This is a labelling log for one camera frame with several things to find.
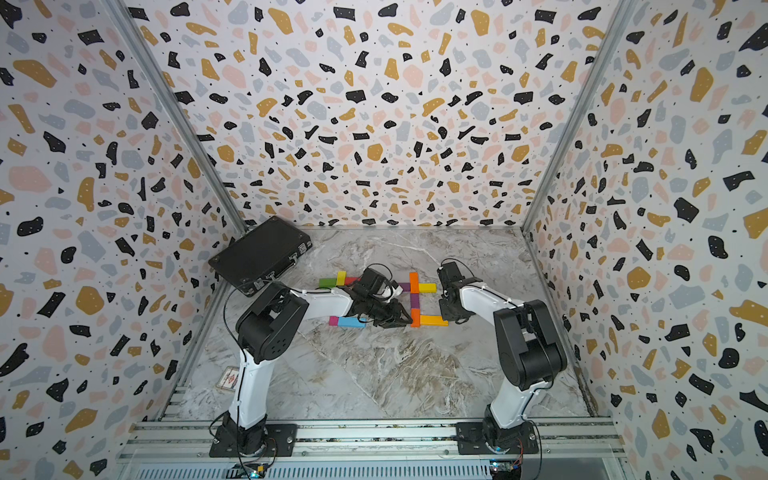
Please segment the amber long block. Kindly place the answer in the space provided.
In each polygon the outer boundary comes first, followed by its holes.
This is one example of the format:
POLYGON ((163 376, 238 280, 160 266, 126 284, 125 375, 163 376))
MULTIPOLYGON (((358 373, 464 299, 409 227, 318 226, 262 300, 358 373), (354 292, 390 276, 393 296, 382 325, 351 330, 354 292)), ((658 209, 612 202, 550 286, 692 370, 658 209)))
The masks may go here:
POLYGON ((422 315, 420 317, 421 326, 448 326, 449 322, 441 316, 422 315))

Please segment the orange short block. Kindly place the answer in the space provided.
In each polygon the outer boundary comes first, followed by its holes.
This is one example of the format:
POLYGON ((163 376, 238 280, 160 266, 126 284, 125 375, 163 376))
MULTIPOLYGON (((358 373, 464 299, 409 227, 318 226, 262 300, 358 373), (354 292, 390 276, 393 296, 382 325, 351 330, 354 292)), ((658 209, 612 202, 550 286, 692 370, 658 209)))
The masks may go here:
POLYGON ((411 326, 413 328, 419 328, 421 325, 421 312, 419 309, 411 310, 411 319, 412 319, 411 326))

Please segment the light blue long block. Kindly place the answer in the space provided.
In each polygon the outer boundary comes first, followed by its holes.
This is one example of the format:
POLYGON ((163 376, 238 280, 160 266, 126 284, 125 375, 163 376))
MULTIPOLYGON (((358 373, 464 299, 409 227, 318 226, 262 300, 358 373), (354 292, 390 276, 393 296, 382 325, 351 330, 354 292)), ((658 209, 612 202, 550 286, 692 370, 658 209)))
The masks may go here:
POLYGON ((337 321, 337 326, 342 328, 364 328, 366 325, 357 317, 339 317, 337 321))

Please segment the orange long block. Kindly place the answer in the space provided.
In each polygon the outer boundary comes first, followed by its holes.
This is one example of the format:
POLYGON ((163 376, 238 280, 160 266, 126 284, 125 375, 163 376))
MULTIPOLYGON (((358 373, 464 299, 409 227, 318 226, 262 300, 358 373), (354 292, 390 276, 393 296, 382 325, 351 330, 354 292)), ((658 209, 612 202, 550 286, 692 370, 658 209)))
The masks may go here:
POLYGON ((420 282, 419 282, 419 275, 417 272, 411 272, 409 274, 409 285, 410 285, 411 294, 420 293, 420 282))

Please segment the green block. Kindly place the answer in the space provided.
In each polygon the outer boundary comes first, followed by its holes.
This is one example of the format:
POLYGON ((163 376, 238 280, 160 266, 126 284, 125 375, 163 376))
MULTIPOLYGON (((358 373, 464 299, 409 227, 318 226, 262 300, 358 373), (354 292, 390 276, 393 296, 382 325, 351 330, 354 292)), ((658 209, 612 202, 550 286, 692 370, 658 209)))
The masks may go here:
POLYGON ((322 278, 318 281, 318 287, 321 289, 330 289, 337 286, 335 278, 322 278))

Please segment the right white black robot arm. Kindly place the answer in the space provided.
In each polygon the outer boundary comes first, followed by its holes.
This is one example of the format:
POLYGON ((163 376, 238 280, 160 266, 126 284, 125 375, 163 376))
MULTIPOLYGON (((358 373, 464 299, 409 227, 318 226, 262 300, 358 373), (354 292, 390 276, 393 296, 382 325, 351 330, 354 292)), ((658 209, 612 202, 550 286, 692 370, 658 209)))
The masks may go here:
POLYGON ((533 450, 536 434, 527 410, 567 368, 557 327, 545 302, 513 300, 478 277, 464 275, 461 265, 449 258, 437 270, 442 286, 441 315, 457 325, 474 317, 491 324, 504 374, 496 398, 486 407, 481 438, 492 452, 533 450))

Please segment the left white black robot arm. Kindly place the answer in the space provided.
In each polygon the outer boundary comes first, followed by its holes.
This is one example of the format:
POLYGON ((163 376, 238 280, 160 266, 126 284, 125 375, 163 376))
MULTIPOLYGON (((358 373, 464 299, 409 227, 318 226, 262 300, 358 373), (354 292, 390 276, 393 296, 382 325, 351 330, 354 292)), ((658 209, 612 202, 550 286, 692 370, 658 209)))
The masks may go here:
POLYGON ((235 397, 218 432, 235 454, 252 456, 266 445, 267 396, 275 361, 290 347, 303 322, 353 317, 362 324, 400 328, 413 323, 399 301, 398 282, 373 268, 349 285, 317 290, 270 282, 235 326, 240 350, 235 397))

